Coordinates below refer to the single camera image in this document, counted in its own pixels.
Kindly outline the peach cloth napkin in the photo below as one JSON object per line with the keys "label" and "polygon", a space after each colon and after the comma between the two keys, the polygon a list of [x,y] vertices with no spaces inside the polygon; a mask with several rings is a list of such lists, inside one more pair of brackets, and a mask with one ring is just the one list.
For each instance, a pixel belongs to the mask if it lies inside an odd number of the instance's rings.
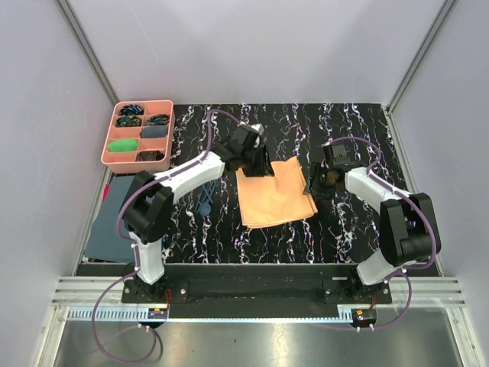
{"label": "peach cloth napkin", "polygon": [[298,158],[273,161],[272,177],[246,177],[236,172],[241,222],[250,229],[263,229],[308,219],[318,213],[309,194]]}

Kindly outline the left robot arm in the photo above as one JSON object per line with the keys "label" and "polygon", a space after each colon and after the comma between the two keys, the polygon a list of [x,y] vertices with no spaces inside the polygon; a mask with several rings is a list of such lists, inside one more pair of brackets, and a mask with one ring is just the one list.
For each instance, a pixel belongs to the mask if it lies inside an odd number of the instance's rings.
{"label": "left robot arm", "polygon": [[224,141],[208,146],[193,159],[168,171],[142,171],[134,177],[119,212],[117,224],[124,225],[134,252],[138,293],[150,303],[165,292],[161,258],[162,238],[169,228],[174,204],[203,184],[227,172],[242,170],[251,177],[274,174],[264,143],[261,124],[240,123]]}

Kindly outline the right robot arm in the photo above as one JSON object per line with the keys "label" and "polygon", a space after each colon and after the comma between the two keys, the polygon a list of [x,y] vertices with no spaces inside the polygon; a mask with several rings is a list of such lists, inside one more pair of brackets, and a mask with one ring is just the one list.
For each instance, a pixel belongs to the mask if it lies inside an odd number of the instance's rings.
{"label": "right robot arm", "polygon": [[326,216],[338,191],[348,191],[374,209],[380,219],[379,248],[359,263],[347,283],[347,294],[364,303],[374,289],[408,269],[429,267],[441,250],[430,196],[411,193],[377,176],[372,164],[354,161],[337,138],[323,146],[324,158],[312,163],[304,192]]}

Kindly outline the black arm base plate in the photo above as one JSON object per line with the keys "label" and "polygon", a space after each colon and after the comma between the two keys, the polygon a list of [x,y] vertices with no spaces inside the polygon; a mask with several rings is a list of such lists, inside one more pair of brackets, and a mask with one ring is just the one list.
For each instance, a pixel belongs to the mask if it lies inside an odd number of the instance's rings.
{"label": "black arm base plate", "polygon": [[339,264],[170,264],[153,285],[124,282],[124,304],[189,304],[206,299],[300,298],[325,304],[392,303],[390,288],[379,283],[364,286],[354,265]]}

